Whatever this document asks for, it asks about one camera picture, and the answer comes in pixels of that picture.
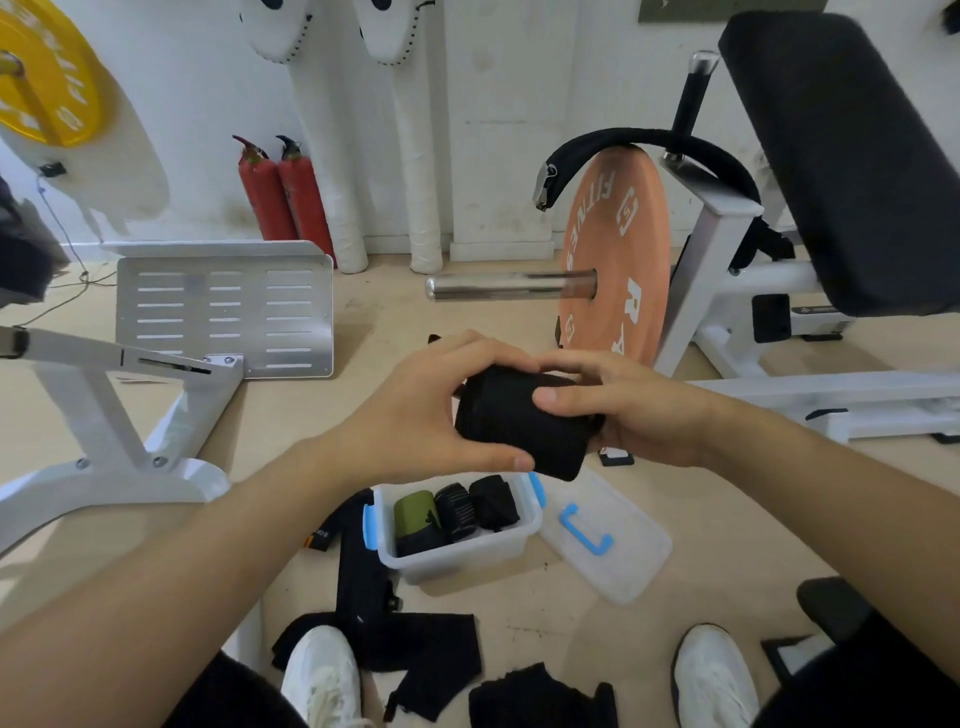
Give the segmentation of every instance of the shoe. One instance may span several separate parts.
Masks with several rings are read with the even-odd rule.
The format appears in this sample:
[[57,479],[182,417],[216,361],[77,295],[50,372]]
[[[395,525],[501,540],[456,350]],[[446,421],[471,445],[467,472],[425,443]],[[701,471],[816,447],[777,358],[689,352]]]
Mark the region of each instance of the shoe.
[[673,658],[673,709],[681,728],[747,728],[760,712],[747,663],[726,630],[692,627]]
[[310,728],[361,728],[360,672],[343,633],[314,627],[297,643],[280,692]]

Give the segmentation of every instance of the right hand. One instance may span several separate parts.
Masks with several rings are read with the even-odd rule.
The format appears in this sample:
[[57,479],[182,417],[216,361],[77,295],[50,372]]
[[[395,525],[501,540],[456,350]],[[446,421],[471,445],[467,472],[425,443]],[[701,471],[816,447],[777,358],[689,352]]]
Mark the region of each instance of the right hand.
[[577,386],[538,389],[537,407],[562,417],[604,414],[592,447],[625,449],[668,465],[703,467],[711,434],[736,402],[613,352],[560,349],[536,359],[542,372],[580,375]]

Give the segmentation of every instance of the white metal frame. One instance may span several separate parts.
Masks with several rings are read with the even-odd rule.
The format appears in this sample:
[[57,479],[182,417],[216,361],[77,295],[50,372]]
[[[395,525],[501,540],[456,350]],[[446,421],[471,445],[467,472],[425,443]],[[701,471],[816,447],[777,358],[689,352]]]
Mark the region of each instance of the white metal frame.
[[[84,457],[0,485],[0,551],[45,523],[91,505],[209,502],[227,474],[194,458],[243,379],[243,358],[204,361],[52,331],[0,327],[0,358],[31,366]],[[183,391],[140,440],[108,372],[175,379]],[[261,657],[260,603],[224,650],[252,669]]]
[[[839,442],[934,432],[960,435],[956,366],[944,372],[768,376],[759,363],[768,345],[754,340],[751,299],[821,290],[813,266],[799,260],[755,262],[742,271],[729,271],[743,234],[763,207],[695,164],[665,161],[664,167],[704,207],[670,283],[654,364],[658,372],[672,376],[693,342],[723,377],[693,383],[776,409]],[[764,199],[776,196],[765,189]],[[794,335],[838,332],[851,322],[835,310],[791,315]]]

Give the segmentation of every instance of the fire extinguisher nozzle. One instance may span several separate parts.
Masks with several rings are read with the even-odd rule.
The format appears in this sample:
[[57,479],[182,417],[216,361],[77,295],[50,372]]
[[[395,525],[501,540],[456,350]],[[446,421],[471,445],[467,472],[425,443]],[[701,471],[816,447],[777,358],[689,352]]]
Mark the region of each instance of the fire extinguisher nozzle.
[[289,136],[284,136],[279,133],[276,135],[276,138],[283,142],[283,154],[280,155],[281,159],[299,159],[303,156],[300,151],[300,145]]

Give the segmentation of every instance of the finger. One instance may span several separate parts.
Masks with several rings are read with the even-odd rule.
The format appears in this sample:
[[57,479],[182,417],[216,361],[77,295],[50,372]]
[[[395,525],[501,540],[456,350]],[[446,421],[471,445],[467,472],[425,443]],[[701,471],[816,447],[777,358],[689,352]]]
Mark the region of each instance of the finger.
[[464,441],[452,455],[456,473],[529,473],[534,469],[530,453],[509,445]]
[[512,347],[496,339],[483,339],[466,344],[455,352],[444,355],[444,367],[455,381],[463,381],[499,364],[522,372],[535,374],[540,371],[537,360],[523,349]]
[[427,345],[427,350],[431,353],[453,352],[466,344],[480,341],[484,338],[486,337],[479,331],[468,328],[466,331],[438,338],[436,341]]
[[610,381],[625,370],[639,367],[630,359],[613,352],[590,352],[579,349],[556,349],[537,356],[542,372],[567,372]]
[[594,387],[540,387],[534,404],[544,412],[561,417],[615,415],[624,405],[624,392],[615,384]]

